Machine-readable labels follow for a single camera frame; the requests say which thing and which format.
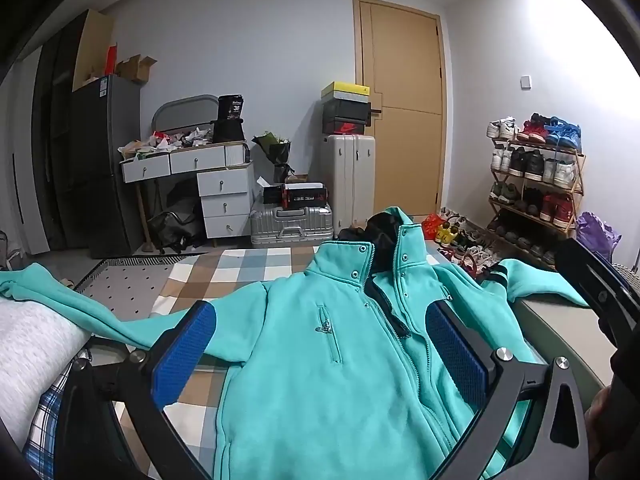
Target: door frame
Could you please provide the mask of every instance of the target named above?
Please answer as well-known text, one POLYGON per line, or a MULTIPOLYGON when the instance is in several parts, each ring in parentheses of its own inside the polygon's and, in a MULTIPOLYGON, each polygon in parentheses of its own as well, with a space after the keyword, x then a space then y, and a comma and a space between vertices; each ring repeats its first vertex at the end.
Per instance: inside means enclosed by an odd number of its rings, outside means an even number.
POLYGON ((384 7, 391 7, 392 9, 405 10, 406 12, 412 12, 414 14, 420 14, 427 18, 436 20, 436 26, 438 32, 438 44, 440 47, 440 68, 442 70, 442 132, 440 143, 440 169, 438 171, 438 198, 436 200, 436 211, 440 210, 442 204, 442 188, 444 186, 444 163, 445 153, 447 150, 447 73, 444 58, 444 41, 442 39, 442 22, 438 14, 431 14, 424 10, 414 9, 413 7, 405 7, 391 2, 384 2, 382 0, 353 0, 353 32, 354 32, 354 46, 356 53, 356 84, 363 84, 363 60, 362 60, 362 17, 360 15, 360 4, 375 4, 384 7))

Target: metal screw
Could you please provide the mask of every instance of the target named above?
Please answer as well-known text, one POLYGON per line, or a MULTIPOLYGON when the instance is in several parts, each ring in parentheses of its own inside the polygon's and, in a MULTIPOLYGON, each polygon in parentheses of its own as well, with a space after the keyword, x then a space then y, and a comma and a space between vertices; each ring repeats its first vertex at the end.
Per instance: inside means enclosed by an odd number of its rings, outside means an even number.
POLYGON ((498 359, 500 359, 500 361, 511 361, 513 359, 513 352, 511 352, 511 350, 505 348, 504 346, 498 348, 495 351, 495 354, 498 356, 498 359))
POLYGON ((132 363, 141 363, 146 359, 146 353, 142 350, 134 350, 129 355, 129 361, 132 363))
POLYGON ((562 368, 562 370, 567 370, 567 368, 569 367, 569 359, 562 356, 556 357, 556 364, 559 368, 562 368))
POLYGON ((71 367, 74 369, 75 372, 79 372, 80 370, 84 370, 88 364, 89 364, 89 361, 87 361, 84 358, 81 358, 81 359, 76 359, 74 363, 71 365, 71 367))

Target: teal hoodie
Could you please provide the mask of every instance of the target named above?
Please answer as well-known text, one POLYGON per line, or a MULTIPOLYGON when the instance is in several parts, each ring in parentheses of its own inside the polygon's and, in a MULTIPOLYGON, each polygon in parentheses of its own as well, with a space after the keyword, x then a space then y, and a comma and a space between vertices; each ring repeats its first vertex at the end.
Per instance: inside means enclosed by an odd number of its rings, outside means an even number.
MULTIPOLYGON (((217 328, 206 352, 235 363, 216 421, 216 479, 427 479, 474 415, 426 334, 427 306, 448 301, 493 348, 535 362, 508 290, 557 292, 584 305, 558 274, 515 260, 503 262, 507 289, 478 285, 458 266, 432 267, 420 225, 399 209, 388 212, 402 225, 392 269, 373 279, 410 336, 399 338, 364 293, 374 255, 368 242, 325 242, 304 272, 212 302, 217 328)), ((0 273, 0 292, 142 348, 184 315, 120 322, 36 265, 0 273)), ((510 444, 524 409, 517 407, 505 434, 510 444)), ((503 464, 496 453, 485 476, 503 464)))

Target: suitcase handle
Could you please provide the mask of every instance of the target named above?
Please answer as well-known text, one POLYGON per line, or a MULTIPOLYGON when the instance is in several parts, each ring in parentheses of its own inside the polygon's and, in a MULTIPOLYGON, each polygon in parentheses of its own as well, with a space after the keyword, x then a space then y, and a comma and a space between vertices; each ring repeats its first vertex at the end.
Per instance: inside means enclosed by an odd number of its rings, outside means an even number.
POLYGON ((276 216, 278 218, 290 218, 292 216, 304 216, 306 211, 304 209, 292 209, 291 211, 278 210, 276 216))
POLYGON ((283 227, 280 230, 280 234, 278 235, 278 238, 282 238, 284 236, 284 232, 285 231, 297 231, 297 232, 300 233, 300 236, 302 238, 306 238, 306 233, 302 230, 302 227, 300 227, 300 226, 283 227))

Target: red sneaker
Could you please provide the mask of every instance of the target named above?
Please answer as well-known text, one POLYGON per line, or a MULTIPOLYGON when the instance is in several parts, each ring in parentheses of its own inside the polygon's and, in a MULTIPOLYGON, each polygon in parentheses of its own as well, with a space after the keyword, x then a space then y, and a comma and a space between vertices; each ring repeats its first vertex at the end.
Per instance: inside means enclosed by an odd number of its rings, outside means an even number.
POLYGON ((549 132, 545 130, 544 126, 540 126, 539 124, 536 124, 532 126, 532 129, 529 132, 529 141, 530 142, 546 142, 546 136, 548 134, 549 132))
POLYGON ((531 121, 524 121, 524 128, 522 130, 516 129, 516 138, 518 140, 529 140, 529 134, 533 131, 533 124, 531 121))
POLYGON ((554 224, 561 229, 567 229, 574 217, 574 201, 567 193, 556 196, 556 216, 554 224))
POLYGON ((542 199, 542 209, 540 210, 540 219, 545 222, 552 222, 556 214, 556 195, 548 193, 542 199))

